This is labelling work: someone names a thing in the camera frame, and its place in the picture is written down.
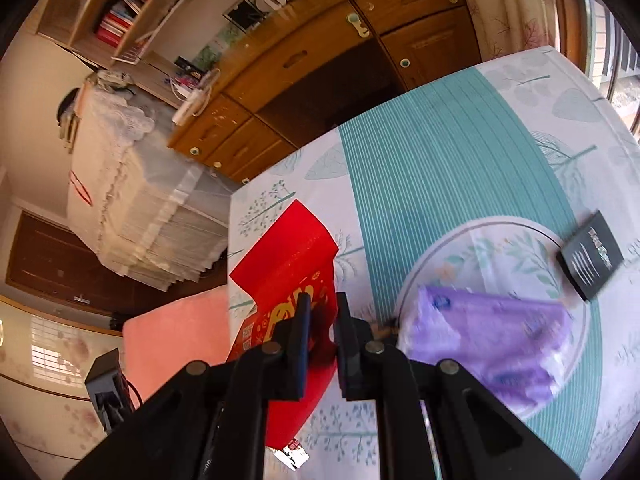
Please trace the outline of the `purple plastic bag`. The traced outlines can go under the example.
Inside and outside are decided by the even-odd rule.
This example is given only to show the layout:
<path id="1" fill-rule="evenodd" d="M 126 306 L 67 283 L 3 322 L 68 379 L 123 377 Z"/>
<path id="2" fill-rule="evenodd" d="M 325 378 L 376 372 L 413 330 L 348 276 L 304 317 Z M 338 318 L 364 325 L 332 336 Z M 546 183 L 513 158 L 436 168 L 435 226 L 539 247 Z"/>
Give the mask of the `purple plastic bag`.
<path id="1" fill-rule="evenodd" d="M 521 412 L 541 408 L 558 392 L 572 327 L 556 301 L 423 285 L 402 311 L 398 347 L 422 363 L 458 362 Z"/>

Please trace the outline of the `metal window grille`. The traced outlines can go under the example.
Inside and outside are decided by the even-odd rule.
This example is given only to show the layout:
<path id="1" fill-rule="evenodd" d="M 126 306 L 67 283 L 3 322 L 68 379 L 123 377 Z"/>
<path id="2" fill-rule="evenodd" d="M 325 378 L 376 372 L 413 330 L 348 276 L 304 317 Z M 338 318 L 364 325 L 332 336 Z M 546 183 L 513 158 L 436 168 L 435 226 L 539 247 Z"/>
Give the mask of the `metal window grille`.
<path id="1" fill-rule="evenodd" d="M 603 0 L 585 0 L 586 75 L 639 141 L 639 52 Z"/>

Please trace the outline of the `white lace covered furniture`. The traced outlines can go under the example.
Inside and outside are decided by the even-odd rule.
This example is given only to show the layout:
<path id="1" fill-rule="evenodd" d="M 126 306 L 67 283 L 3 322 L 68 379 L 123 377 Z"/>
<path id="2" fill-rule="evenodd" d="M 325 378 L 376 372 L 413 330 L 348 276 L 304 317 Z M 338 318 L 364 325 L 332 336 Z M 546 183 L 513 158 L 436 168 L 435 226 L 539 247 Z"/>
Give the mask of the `white lace covered furniture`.
<path id="1" fill-rule="evenodd" d="M 164 102 L 84 84 L 67 225 L 108 270 L 164 292 L 197 282 L 228 247 L 239 185 L 171 148 Z"/>

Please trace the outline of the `round glass plate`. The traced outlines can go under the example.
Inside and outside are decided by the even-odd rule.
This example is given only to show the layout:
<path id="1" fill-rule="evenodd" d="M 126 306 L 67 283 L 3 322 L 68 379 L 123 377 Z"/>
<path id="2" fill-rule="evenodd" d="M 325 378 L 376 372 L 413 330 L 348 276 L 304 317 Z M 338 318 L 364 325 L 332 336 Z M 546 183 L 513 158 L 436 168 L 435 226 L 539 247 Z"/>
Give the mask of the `round glass plate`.
<path id="1" fill-rule="evenodd" d="M 564 276 L 558 234 L 520 217 L 459 226 L 424 252 L 397 297 L 398 347 L 452 359 L 521 419 L 549 404 L 578 367 L 590 312 Z"/>

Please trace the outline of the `red snack packet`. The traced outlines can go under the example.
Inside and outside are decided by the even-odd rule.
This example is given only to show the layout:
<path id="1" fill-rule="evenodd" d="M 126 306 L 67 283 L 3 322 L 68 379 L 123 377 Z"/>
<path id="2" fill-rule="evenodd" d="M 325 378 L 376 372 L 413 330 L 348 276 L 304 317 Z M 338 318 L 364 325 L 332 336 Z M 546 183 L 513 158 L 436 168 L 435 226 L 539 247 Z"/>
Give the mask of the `red snack packet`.
<path id="1" fill-rule="evenodd" d="M 257 311 L 243 321 L 228 356 L 273 340 L 290 324 L 300 294 L 310 299 L 307 378 L 299 400 L 268 404 L 265 444 L 285 448 L 316 408 L 336 370 L 329 331 L 337 315 L 334 258 L 337 244 L 299 200 L 288 205 L 230 273 Z"/>

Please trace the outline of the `wall bookshelf with books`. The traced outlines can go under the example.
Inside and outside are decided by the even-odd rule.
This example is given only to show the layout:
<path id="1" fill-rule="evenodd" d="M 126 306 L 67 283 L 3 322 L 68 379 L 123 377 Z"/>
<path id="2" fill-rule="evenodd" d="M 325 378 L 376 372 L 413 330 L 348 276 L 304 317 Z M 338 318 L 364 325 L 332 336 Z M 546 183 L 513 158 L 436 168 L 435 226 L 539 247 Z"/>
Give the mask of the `wall bookshelf with books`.
<path id="1" fill-rule="evenodd" d="M 39 35 L 99 66 L 138 64 L 188 0 L 46 0 Z"/>

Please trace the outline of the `black small booklet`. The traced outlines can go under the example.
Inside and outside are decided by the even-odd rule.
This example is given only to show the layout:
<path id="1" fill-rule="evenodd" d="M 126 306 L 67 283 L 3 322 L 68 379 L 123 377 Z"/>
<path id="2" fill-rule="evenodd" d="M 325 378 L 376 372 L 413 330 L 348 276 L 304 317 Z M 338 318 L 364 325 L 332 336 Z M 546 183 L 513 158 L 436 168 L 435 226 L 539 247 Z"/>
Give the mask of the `black small booklet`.
<path id="1" fill-rule="evenodd" d="M 593 300 L 608 284 L 624 257 L 603 214 L 596 211 L 556 254 L 577 295 Z"/>

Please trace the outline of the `black picture frame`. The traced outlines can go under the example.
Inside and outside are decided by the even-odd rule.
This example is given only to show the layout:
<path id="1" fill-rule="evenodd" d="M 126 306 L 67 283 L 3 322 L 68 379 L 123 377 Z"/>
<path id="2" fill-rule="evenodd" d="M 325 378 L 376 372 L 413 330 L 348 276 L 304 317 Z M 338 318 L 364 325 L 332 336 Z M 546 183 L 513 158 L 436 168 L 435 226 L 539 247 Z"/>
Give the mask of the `black picture frame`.
<path id="1" fill-rule="evenodd" d="M 252 0 L 238 0 L 222 16 L 241 32 L 251 32 L 265 21 L 267 13 L 259 10 Z"/>

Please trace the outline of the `teal striped floral tablecloth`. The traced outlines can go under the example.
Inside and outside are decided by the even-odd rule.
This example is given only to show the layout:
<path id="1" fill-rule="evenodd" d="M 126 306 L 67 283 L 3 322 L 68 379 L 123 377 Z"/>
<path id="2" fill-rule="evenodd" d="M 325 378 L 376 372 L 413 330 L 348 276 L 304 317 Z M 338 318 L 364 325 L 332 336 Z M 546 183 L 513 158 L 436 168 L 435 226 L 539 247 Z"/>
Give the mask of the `teal striped floral tablecloth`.
<path id="1" fill-rule="evenodd" d="M 639 147 L 567 58 L 497 58 L 320 136 L 233 194 L 229 266 L 292 203 L 375 326 L 422 285 L 565 304 L 558 390 L 520 416 L 582 478 L 612 469 L 639 422 Z"/>

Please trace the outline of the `wooden drawer desk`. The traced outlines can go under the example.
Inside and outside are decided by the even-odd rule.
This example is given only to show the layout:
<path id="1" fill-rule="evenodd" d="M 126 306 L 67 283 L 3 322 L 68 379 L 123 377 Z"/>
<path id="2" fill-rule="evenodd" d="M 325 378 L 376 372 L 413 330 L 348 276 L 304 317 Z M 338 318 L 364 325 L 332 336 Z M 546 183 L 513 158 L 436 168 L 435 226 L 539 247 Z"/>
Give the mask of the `wooden drawer desk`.
<path id="1" fill-rule="evenodd" d="M 401 93 L 480 62 L 465 0 L 294 0 L 224 52 L 169 147 L 236 182 Z"/>

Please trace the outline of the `dark wooden door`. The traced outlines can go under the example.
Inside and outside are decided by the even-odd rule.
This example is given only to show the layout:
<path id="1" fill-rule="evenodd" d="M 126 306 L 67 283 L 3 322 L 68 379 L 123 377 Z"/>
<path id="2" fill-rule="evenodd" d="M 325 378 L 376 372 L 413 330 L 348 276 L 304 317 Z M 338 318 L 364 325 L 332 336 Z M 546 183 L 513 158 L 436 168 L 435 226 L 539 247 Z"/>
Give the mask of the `dark wooden door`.
<path id="1" fill-rule="evenodd" d="M 17 227 L 6 284 L 81 311 L 125 316 L 134 288 L 108 270 L 72 232 L 28 212 Z"/>

